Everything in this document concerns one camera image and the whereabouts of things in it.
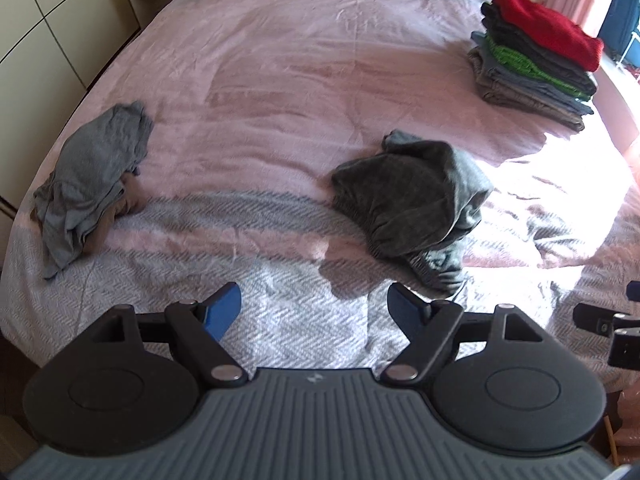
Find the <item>stack of folded clothes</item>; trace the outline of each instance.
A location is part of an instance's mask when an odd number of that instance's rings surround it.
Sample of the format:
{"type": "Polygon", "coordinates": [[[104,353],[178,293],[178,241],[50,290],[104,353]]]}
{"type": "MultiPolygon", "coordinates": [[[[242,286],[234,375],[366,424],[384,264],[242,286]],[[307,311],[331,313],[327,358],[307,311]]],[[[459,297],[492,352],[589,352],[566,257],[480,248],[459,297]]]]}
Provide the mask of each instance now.
{"type": "Polygon", "coordinates": [[[486,33],[468,54],[482,98],[558,121],[580,132],[596,93],[603,44],[559,12],[530,0],[482,4],[486,33]]]}

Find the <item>bed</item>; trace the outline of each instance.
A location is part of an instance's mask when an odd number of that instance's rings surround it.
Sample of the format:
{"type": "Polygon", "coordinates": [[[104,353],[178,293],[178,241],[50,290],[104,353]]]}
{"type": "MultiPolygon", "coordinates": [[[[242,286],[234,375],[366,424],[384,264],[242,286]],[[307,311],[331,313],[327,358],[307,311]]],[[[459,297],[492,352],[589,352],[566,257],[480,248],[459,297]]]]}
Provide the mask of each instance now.
{"type": "Polygon", "coordinates": [[[630,384],[571,312],[580,301],[638,312],[623,292],[640,277],[640,194],[597,113],[575,134],[478,97],[465,56],[482,1],[174,0],[96,83],[22,202],[4,336],[43,365],[114,304],[152,312],[235,281],[242,313],[223,345],[249,371],[379,370],[407,345],[388,286],[432,293],[367,253],[331,209],[329,176],[401,128],[467,150],[495,186],[456,301],[514,303],[608,390],[630,384]],[[116,222],[99,256],[46,282],[32,192],[73,131],[134,100],[156,122],[140,167],[150,203],[116,222]]]}

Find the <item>crumpled gray shirt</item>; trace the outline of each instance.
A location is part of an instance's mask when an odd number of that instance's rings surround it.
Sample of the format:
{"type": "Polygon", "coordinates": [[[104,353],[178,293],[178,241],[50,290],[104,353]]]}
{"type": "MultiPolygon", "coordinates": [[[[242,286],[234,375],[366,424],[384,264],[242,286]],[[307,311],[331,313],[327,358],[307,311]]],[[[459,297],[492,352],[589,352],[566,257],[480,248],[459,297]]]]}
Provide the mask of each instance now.
{"type": "Polygon", "coordinates": [[[120,177],[135,172],[146,157],[153,126],[142,102],[117,104],[65,141],[55,169],[34,193],[44,278],[53,278],[82,253],[102,213],[123,195],[120,177]]]}
{"type": "Polygon", "coordinates": [[[375,257],[400,260],[429,288],[455,294],[465,236],[494,187],[467,152],[446,142],[394,130],[382,149],[338,166],[334,207],[363,229],[375,257]]]}

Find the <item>red knit sweater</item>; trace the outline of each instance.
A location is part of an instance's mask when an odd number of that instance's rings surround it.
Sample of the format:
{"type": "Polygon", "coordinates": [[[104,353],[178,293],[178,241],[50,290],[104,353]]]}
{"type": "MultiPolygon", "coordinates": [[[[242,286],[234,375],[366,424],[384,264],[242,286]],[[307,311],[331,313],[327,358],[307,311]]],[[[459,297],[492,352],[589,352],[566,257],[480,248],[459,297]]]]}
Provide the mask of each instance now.
{"type": "Polygon", "coordinates": [[[595,72],[604,45],[600,38],[587,36],[578,25],[553,9],[531,0],[493,0],[504,20],[519,27],[539,46],[575,61],[595,72]]]}

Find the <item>wooden stick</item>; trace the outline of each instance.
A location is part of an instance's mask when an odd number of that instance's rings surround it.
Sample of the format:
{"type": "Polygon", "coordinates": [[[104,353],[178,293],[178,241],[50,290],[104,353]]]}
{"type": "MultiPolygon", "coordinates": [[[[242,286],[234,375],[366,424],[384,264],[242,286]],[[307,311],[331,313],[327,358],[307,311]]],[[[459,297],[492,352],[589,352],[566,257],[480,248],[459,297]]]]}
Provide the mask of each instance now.
{"type": "Polygon", "coordinates": [[[611,460],[615,467],[620,467],[620,460],[618,459],[618,448],[616,447],[616,441],[613,439],[613,428],[611,427],[611,421],[609,415],[604,416],[604,427],[607,430],[607,438],[609,439],[609,447],[611,449],[611,460]]]}

